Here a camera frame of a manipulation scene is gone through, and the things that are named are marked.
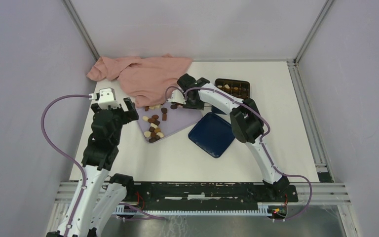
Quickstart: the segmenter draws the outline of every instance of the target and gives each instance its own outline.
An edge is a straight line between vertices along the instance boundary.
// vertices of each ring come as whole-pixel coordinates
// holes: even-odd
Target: blue tray
[[[219,158],[234,140],[230,123],[214,113],[206,114],[188,138],[214,158]]]

